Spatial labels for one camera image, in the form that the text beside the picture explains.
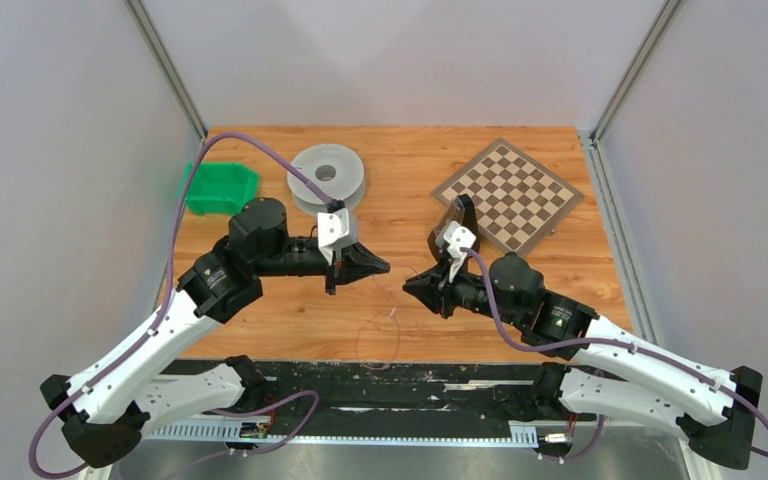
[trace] wooden table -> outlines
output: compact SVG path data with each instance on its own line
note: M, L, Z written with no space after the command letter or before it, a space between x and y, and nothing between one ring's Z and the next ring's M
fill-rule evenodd
M392 265L387 275L340 286L326 295L323 278L265 278L264 296L184 356L256 359L447 362L541 362L538 354L505 345L493 321L464 310L449 319L428 312L403 293L411 268L433 260L426 237L444 208L431 190L491 141L503 137L581 190L585 198L527 257L543 272L546 287L597 309L630 329L593 187L572 128L507 127L234 127L288 160L318 143L356 151L366 166L366 196L355 210L362 243ZM291 235L308 234L315 219L293 203L286 172L254 147L223 140L209 162L241 162L262 177L260 196L275 197L288 211ZM176 278L228 232L228 217L185 214L175 250ZM499 252L482 246L490 261ZM392 317L388 315L396 308ZM513 328L510 334L518 339Z

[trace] checkerboard pattern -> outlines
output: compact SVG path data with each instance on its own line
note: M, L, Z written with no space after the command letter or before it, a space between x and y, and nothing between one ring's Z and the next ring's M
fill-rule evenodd
M460 194L475 203L479 234L524 256L584 195L503 139L497 139L432 195L444 205Z

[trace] gray wall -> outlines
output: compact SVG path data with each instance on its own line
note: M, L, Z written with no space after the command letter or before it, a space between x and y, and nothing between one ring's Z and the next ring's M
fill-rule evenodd
M0 479L36 478L39 383L148 313L196 147L122 2L0 1Z
M677 15L607 161L662 343L759 369L768 414L768 2L690 1ZM768 478L767 459L750 468L723 475Z
M591 128L662 0L145 0L210 125Z

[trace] gray tape roll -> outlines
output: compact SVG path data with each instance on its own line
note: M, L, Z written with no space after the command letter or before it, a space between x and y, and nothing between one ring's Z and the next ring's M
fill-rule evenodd
M354 209L366 190L363 162L357 153L336 143L323 143L302 150L292 164L328 195L346 202L349 210ZM325 212L321 200L304 186L296 177L287 174L287 183L293 192L293 200L303 212L316 215Z

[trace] brown object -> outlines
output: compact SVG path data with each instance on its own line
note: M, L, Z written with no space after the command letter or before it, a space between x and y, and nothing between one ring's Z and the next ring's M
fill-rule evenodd
M446 206L461 194L475 203L481 237L499 250L521 257L549 235L584 196L501 138L432 192Z
M318 143L339 143L356 151L366 168L367 192L355 213L361 241L392 264L387 275L364 279L326 295L322 278L265 278L264 296L227 325L187 350L184 356L255 359L388 361L401 342L395 361L542 362L539 354L517 352L502 342L489 318L465 310L442 319L401 291L410 268L424 271L433 260L426 237L444 208L428 192L498 137L529 152L565 178L584 200L528 256L543 272L546 287L595 308L630 329L628 313L602 229L578 134L573 128L508 127L233 127L213 128L211 135L239 130L253 135L285 158ZM254 147L223 140L208 154L210 162L242 162L261 175L260 196L287 206L292 235L307 235L315 220L293 203L286 172ZM175 251L175 275L210 250L228 233L228 217L185 214ZM499 256L481 250L488 262ZM508 332L519 339L512 327Z

